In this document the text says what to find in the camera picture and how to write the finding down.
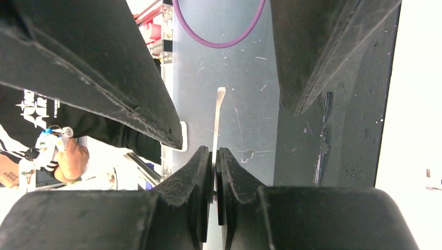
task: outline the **white star logo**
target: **white star logo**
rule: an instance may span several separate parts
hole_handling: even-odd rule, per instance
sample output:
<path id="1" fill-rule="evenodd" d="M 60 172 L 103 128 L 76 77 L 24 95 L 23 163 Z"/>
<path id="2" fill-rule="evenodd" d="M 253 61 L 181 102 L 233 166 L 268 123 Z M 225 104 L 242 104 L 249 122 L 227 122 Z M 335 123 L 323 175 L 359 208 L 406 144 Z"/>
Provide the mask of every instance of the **white star logo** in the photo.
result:
<path id="1" fill-rule="evenodd" d="M 21 103 L 20 103 L 20 104 L 17 104 L 16 106 L 17 106 L 17 107 L 20 107 L 20 108 L 21 108 L 21 111 L 23 111 L 23 110 L 24 110 L 24 108 L 26 108 L 26 107 L 27 107 L 27 105 L 26 105 L 26 104 L 24 104 L 24 102 L 23 102 L 23 101 L 21 101 Z"/>

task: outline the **white stick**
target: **white stick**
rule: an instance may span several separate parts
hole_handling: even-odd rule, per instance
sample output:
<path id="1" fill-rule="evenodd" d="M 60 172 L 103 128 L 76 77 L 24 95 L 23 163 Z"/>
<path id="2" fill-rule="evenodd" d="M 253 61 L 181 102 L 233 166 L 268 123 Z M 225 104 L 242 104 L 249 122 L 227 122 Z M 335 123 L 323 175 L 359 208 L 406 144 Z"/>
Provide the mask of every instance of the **white stick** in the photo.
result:
<path id="1" fill-rule="evenodd" d="M 226 88 L 218 88 L 218 95 L 216 96 L 216 110 L 215 110 L 215 128 L 213 130 L 213 150 L 212 150 L 212 167 L 216 164 L 216 151 L 218 149 L 218 128 L 219 128 L 219 111 L 226 95 Z"/>

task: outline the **hand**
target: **hand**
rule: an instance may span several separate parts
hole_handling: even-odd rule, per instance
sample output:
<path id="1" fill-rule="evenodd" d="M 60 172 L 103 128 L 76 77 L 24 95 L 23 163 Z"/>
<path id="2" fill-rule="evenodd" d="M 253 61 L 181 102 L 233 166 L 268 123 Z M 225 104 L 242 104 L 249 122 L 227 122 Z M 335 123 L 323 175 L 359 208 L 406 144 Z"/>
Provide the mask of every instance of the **hand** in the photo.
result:
<path id="1" fill-rule="evenodd" d="M 76 180 L 84 173 L 89 161 L 89 151 L 85 146 L 79 145 L 74 138 L 70 138 L 66 151 L 58 153 L 57 161 L 66 179 Z"/>

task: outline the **white surface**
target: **white surface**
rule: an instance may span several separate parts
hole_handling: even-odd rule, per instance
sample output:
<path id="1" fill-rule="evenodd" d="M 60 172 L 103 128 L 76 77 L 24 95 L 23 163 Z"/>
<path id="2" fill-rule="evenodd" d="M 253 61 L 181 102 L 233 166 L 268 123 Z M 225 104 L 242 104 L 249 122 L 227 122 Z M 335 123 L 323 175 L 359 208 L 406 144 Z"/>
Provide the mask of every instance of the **white surface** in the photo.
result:
<path id="1" fill-rule="evenodd" d="M 402 2 L 376 180 L 423 250 L 442 249 L 442 191 L 425 189 L 425 170 L 441 169 L 441 9 L 439 0 Z"/>

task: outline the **person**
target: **person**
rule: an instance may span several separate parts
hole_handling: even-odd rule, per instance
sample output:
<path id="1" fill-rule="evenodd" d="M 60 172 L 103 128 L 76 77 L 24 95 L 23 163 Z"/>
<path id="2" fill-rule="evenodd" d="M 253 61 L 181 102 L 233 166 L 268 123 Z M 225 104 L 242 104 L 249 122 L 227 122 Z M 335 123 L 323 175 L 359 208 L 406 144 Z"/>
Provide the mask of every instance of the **person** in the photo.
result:
<path id="1" fill-rule="evenodd" d="M 0 84 L 0 165 L 17 167 L 27 149 L 35 147 L 40 133 L 50 127 L 71 127 L 74 137 L 58 164 L 44 171 L 65 183 L 77 180 L 89 160 L 88 149 L 74 138 L 89 136 L 114 147 L 131 149 L 156 164 L 161 164 L 161 144 L 120 122 L 74 108 L 57 100 Z"/>

